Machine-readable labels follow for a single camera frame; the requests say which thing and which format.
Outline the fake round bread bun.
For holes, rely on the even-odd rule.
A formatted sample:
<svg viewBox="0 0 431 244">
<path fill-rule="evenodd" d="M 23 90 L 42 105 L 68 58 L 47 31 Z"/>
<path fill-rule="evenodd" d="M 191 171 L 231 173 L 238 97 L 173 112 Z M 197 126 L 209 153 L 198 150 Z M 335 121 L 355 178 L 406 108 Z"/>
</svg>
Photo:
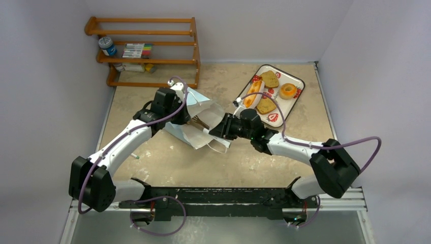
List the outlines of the fake round bread bun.
<svg viewBox="0 0 431 244">
<path fill-rule="evenodd" d="M 297 86 L 292 83 L 285 83 L 279 89 L 279 97 L 284 100 L 292 99 L 297 94 Z"/>
</svg>

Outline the metal tongs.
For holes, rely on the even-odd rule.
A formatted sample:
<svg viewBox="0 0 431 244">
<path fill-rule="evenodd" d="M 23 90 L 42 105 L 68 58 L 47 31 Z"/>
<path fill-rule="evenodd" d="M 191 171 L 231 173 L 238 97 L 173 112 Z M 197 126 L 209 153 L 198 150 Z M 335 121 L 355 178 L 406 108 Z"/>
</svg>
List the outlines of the metal tongs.
<svg viewBox="0 0 431 244">
<path fill-rule="evenodd" d="M 193 116 L 188 122 L 188 125 L 191 125 L 195 128 L 197 128 L 198 130 L 201 130 L 204 134 L 210 136 L 213 140 L 215 140 L 216 142 L 220 143 L 221 145 L 223 145 L 225 148 L 229 148 L 231 143 L 221 139 L 219 137 L 215 137 L 213 135 L 209 134 L 209 125 L 207 125 L 204 121 L 202 121 L 197 115 Z"/>
</svg>

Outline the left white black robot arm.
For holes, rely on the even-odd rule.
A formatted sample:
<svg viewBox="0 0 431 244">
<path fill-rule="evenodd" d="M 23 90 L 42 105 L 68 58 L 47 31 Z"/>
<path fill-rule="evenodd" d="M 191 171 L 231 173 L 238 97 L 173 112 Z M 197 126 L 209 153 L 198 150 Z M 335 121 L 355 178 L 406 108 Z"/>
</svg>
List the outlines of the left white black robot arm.
<svg viewBox="0 0 431 244">
<path fill-rule="evenodd" d="M 138 179 L 115 182 L 112 177 L 120 165 L 144 142 L 152 138 L 166 123 L 185 124 L 190 116 L 186 109 L 188 90 L 181 85 L 159 88 L 154 99 L 138 110 L 126 128 L 104 148 L 88 157 L 72 162 L 69 195 L 97 212 L 113 202 L 132 201 L 139 208 L 151 203 L 151 193 Z"/>
</svg>

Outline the white blue paper bag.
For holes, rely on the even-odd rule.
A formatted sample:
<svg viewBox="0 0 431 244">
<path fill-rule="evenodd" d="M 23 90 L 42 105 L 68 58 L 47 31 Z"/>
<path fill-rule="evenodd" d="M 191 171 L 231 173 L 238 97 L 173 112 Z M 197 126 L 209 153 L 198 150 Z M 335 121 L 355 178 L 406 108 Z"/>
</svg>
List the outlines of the white blue paper bag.
<svg viewBox="0 0 431 244">
<path fill-rule="evenodd" d="M 186 112 L 191 120 L 184 125 L 166 123 L 164 130 L 194 149 L 209 147 L 218 153 L 226 153 L 231 141 L 209 135 L 225 115 L 224 109 L 214 100 L 188 88 Z"/>
</svg>

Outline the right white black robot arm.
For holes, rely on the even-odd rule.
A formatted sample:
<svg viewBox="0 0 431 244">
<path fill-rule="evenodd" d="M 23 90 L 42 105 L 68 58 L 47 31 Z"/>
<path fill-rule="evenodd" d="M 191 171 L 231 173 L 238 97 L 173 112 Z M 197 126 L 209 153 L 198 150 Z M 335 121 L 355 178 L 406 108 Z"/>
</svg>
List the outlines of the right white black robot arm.
<svg viewBox="0 0 431 244">
<path fill-rule="evenodd" d="M 260 153 L 284 156 L 311 166 L 313 175 L 300 177 L 288 186 L 285 199 L 292 207 L 319 194 L 339 199 L 360 173 L 359 166 L 338 141 L 289 143 L 280 132 L 267 128 L 253 109 L 245 109 L 239 116 L 226 113 L 208 133 L 227 140 L 248 139 Z"/>
</svg>

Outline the fake toast slice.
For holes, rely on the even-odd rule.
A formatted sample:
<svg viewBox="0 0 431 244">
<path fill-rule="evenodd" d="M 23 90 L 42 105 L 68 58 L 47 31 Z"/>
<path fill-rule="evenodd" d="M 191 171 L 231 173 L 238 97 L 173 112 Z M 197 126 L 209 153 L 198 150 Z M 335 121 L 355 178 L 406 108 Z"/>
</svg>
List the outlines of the fake toast slice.
<svg viewBox="0 0 431 244">
<path fill-rule="evenodd" d="M 276 109 L 276 103 L 269 98 L 262 98 L 256 106 L 256 110 L 261 114 L 268 114 Z"/>
<path fill-rule="evenodd" d="M 272 70 L 263 72 L 260 76 L 262 77 L 262 81 L 265 83 L 266 88 L 277 88 L 280 84 L 279 79 Z"/>
</svg>

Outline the strawberry pattern tray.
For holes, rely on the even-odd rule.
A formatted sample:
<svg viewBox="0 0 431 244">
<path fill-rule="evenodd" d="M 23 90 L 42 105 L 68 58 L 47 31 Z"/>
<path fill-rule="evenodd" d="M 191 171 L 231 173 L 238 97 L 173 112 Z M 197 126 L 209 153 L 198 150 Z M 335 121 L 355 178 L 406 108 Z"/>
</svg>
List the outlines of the strawberry pattern tray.
<svg viewBox="0 0 431 244">
<path fill-rule="evenodd" d="M 252 84 L 257 81 L 258 79 L 262 78 L 262 74 L 267 73 L 269 71 L 272 71 L 275 75 L 275 77 L 279 81 L 278 87 L 265 87 L 262 92 L 266 94 L 266 96 L 262 96 L 261 100 L 267 100 L 267 97 L 270 96 L 273 98 L 280 109 L 275 108 L 273 111 L 268 112 L 266 114 L 262 114 L 260 110 L 257 110 L 258 115 L 260 115 L 262 121 L 266 123 L 267 125 L 279 128 L 283 125 L 283 119 L 287 118 L 288 115 L 291 113 L 291 110 L 293 109 L 294 105 L 296 104 L 298 98 L 300 97 L 301 93 L 305 89 L 305 83 L 303 80 L 284 72 L 272 65 L 262 65 L 256 73 L 253 75 L 252 79 L 245 85 L 245 87 L 242 89 L 239 97 L 243 97 L 247 94 L 247 91 L 252 86 Z M 296 87 L 295 91 L 296 94 L 289 98 L 289 99 L 283 99 L 280 96 L 280 89 L 283 88 L 284 84 L 291 84 Z"/>
</svg>

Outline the fake long bread roll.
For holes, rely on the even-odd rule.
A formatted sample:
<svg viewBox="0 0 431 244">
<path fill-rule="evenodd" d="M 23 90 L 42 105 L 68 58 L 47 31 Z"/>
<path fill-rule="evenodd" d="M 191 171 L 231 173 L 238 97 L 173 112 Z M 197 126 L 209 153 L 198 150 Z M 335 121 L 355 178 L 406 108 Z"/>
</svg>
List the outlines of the fake long bread roll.
<svg viewBox="0 0 431 244">
<path fill-rule="evenodd" d="M 243 104 L 245 108 L 253 109 L 259 103 L 263 92 L 265 83 L 262 80 L 255 80 L 252 82 L 250 88 L 246 93 L 246 97 L 243 99 Z"/>
</svg>

